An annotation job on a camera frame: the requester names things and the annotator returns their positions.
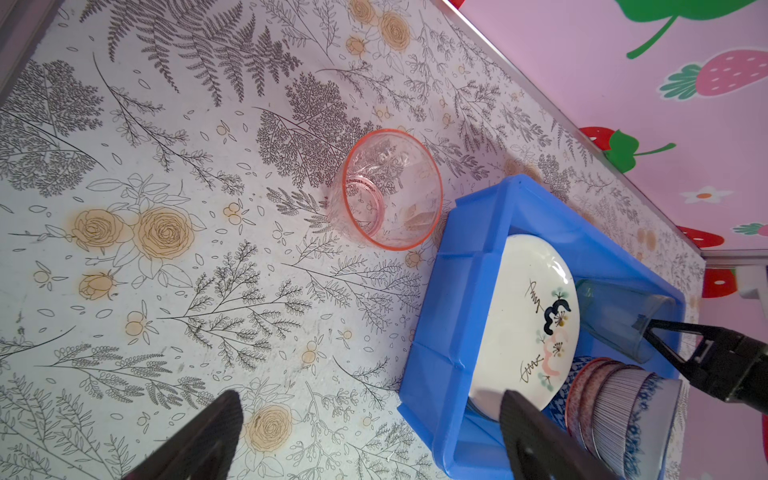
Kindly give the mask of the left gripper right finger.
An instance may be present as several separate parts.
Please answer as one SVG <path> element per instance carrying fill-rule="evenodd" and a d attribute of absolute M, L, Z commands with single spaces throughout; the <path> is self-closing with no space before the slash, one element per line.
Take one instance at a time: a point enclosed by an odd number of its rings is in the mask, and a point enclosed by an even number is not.
<path fill-rule="evenodd" d="M 504 392 L 499 423 L 515 480 L 617 477 L 517 391 Z"/>

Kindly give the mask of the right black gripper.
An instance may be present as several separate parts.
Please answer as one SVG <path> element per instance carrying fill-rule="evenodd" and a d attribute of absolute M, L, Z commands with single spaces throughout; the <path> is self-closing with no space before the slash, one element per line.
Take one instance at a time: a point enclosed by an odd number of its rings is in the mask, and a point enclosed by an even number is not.
<path fill-rule="evenodd" d="M 662 333 L 676 334 L 686 350 L 680 353 Z M 767 413 L 766 343 L 723 327 L 659 319 L 648 322 L 643 337 L 693 387 Z"/>

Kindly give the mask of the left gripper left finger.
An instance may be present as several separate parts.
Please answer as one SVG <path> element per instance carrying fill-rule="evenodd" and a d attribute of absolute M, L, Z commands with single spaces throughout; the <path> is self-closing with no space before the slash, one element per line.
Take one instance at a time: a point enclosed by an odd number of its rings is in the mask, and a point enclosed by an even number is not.
<path fill-rule="evenodd" d="M 226 390 L 125 478 L 225 480 L 242 426 L 240 395 Z"/>

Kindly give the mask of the purple striped bowl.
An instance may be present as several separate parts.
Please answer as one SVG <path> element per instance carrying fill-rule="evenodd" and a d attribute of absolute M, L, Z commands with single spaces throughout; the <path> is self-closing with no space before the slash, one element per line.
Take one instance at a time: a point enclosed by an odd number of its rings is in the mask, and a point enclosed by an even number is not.
<path fill-rule="evenodd" d="M 619 476 L 624 474 L 623 456 L 630 415 L 650 375 L 644 369 L 622 367 L 607 377 L 595 401 L 592 437 L 596 454 Z"/>

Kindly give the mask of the cream floral plate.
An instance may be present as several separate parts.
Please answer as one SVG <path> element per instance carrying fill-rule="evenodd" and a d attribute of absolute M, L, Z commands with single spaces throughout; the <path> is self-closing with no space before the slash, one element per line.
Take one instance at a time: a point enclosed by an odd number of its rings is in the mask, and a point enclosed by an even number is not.
<path fill-rule="evenodd" d="M 575 280 L 564 259 L 539 237 L 509 236 L 469 402 L 493 421 L 507 390 L 544 409 L 567 381 L 579 332 Z"/>

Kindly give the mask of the pink glass cup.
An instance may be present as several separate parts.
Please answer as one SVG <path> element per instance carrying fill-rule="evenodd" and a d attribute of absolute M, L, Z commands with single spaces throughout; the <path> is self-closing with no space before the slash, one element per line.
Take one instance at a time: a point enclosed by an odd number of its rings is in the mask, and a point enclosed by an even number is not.
<path fill-rule="evenodd" d="M 406 132 L 381 129 L 350 150 L 331 184 L 327 218 L 354 242 L 405 251 L 434 233 L 443 198 L 428 149 Z"/>

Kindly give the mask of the blue patterned bowl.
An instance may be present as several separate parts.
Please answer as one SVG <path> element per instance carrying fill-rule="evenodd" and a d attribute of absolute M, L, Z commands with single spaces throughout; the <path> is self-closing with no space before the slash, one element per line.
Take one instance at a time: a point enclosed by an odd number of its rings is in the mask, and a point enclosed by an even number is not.
<path fill-rule="evenodd" d="M 570 371 L 567 374 L 564 384 L 560 390 L 553 397 L 547 407 L 542 413 L 550 418 L 555 424 L 557 424 L 562 430 L 566 431 L 566 402 L 567 396 L 572 384 L 581 370 L 590 362 L 595 360 L 595 357 L 591 356 L 578 356 L 575 357 L 571 365 Z"/>

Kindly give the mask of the pink floral bowl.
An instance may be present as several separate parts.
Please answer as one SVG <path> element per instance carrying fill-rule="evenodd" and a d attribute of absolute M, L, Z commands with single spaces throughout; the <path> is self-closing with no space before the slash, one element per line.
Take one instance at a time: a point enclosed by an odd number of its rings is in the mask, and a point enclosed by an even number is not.
<path fill-rule="evenodd" d="M 592 373 L 606 363 L 610 363 L 608 357 L 600 357 L 587 363 L 576 375 L 566 398 L 565 425 L 571 437 L 580 441 L 581 430 L 579 426 L 579 406 L 582 393 Z"/>

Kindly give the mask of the green glass cup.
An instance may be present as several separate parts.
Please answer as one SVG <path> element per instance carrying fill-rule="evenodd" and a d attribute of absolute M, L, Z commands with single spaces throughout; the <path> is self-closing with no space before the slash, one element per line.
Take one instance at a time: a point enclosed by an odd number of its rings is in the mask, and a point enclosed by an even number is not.
<path fill-rule="evenodd" d="M 644 338 L 652 320 L 674 320 L 674 298 L 596 280 L 579 280 L 581 327 L 639 364 L 656 352 Z"/>

